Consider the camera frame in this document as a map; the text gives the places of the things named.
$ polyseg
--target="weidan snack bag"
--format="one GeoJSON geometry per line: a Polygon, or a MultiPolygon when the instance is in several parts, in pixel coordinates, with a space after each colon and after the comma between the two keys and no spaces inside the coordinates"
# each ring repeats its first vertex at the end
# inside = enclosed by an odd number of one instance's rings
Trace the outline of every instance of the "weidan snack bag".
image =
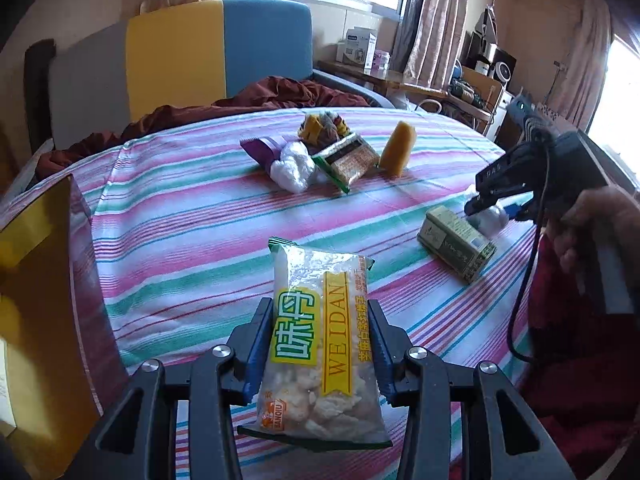
{"type": "Polygon", "coordinates": [[[391,446],[367,317],[371,260],[289,244],[274,258],[274,329],[257,420],[238,433],[313,450],[391,446]]]}

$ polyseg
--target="orange cylindrical object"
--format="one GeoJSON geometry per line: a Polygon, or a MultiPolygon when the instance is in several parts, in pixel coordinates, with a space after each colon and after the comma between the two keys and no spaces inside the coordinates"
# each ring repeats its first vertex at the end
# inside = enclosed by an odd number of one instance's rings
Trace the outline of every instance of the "orange cylindrical object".
{"type": "Polygon", "coordinates": [[[401,176],[402,170],[409,162],[416,138],[415,128],[400,121],[386,142],[378,167],[385,170],[390,176],[401,176]]]}

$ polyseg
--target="white box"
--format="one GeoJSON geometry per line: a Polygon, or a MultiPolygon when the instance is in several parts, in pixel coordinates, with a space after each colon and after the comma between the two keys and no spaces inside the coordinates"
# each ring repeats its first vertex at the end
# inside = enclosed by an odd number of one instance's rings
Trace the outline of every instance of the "white box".
{"type": "Polygon", "coordinates": [[[371,68],[377,40],[376,31],[372,28],[350,28],[344,38],[342,62],[371,68]]]}

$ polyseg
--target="maroon fabric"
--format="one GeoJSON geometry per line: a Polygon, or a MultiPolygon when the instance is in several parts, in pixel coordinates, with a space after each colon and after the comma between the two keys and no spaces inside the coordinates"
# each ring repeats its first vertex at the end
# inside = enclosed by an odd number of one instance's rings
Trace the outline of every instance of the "maroon fabric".
{"type": "MultiPolygon", "coordinates": [[[[598,470],[632,430],[640,402],[640,334],[632,316],[599,316],[540,240],[529,294],[534,354],[520,388],[578,480],[598,470]]],[[[460,478],[460,465],[450,478],[460,478]]]]}
{"type": "Polygon", "coordinates": [[[212,105],[188,108],[161,106],[137,123],[131,123],[120,136],[116,136],[113,132],[91,134],[67,150],[53,150],[45,153],[38,161],[36,176],[42,180],[89,155],[119,146],[127,140],[139,139],[177,126],[279,108],[322,106],[368,107],[369,104],[361,96],[334,90],[313,81],[298,82],[284,77],[270,76],[249,85],[231,99],[220,99],[212,105]]]}

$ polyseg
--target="hand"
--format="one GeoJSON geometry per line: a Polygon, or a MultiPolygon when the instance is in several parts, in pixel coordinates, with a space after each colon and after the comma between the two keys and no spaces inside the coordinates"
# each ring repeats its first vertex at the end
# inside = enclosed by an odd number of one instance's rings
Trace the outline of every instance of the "hand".
{"type": "Polygon", "coordinates": [[[545,233],[554,245],[562,270],[574,272],[579,266],[576,229],[596,218],[610,222],[626,271],[639,281],[640,205],[618,186],[586,189],[560,221],[549,220],[545,233]]]}

